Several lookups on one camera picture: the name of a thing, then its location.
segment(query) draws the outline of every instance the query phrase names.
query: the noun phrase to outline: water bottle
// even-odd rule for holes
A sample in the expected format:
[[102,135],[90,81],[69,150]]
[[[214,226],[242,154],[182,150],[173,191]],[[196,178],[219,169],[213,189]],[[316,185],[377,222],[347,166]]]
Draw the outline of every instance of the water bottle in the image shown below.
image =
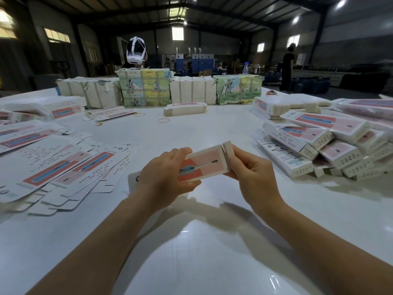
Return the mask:
[[242,74],[248,74],[248,62],[244,63],[243,73]]

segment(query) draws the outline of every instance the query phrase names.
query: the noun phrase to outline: white vr headset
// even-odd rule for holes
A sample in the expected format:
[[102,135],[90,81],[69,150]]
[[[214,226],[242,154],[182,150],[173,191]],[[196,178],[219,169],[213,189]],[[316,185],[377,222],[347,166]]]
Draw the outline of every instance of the white vr headset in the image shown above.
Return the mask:
[[131,38],[127,44],[127,62],[142,65],[143,61],[146,60],[145,55],[147,59],[146,46],[143,39],[137,36]]

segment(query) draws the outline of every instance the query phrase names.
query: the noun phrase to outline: hand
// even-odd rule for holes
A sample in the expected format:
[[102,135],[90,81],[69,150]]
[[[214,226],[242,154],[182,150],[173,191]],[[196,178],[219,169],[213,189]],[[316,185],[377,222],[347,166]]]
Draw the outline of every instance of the hand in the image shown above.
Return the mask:
[[229,155],[231,171],[226,173],[239,181],[240,191],[252,209],[263,217],[284,200],[278,191],[272,162],[243,151],[233,145],[235,155]]
[[180,182],[180,164],[190,148],[173,149],[153,158],[142,170],[135,194],[147,201],[152,212],[168,207],[181,194],[191,192],[201,181]]

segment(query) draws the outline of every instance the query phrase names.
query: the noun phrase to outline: metal roof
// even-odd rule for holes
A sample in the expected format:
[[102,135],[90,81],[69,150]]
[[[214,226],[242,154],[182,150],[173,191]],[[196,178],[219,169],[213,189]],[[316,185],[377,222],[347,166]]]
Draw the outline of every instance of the metal roof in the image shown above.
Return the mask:
[[75,23],[110,31],[183,24],[204,31],[250,35],[310,11],[322,13],[337,0],[39,0]]

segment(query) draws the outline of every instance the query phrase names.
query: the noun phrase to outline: table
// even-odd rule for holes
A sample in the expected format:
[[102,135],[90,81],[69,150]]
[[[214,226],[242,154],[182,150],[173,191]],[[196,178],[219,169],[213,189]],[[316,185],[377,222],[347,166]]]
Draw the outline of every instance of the table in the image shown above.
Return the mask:
[[[126,173],[139,171],[172,148],[194,151],[227,140],[266,157],[255,139],[262,120],[247,104],[209,106],[203,114],[163,118],[163,108],[141,108],[95,126],[82,115],[58,123],[92,133],[107,144],[133,140],[142,147]],[[331,232],[393,264],[393,202],[388,177],[328,189],[311,176],[292,180],[274,166],[284,200]],[[0,217],[0,294],[22,295],[71,252],[128,194],[126,175],[109,194],[90,194],[72,212],[51,217]],[[225,176],[204,179],[188,198],[156,213],[142,229],[114,294],[326,294],[314,272],[263,225]]]

